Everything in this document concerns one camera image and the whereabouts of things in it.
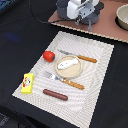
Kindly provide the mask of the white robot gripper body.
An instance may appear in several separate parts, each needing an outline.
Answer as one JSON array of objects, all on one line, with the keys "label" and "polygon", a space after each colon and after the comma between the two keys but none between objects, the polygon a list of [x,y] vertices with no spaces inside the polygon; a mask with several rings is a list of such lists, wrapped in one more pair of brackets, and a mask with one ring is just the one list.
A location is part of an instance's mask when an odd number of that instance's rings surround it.
[{"label": "white robot gripper body", "polygon": [[95,11],[99,0],[69,0],[67,5],[67,17],[69,19],[82,20]]}]

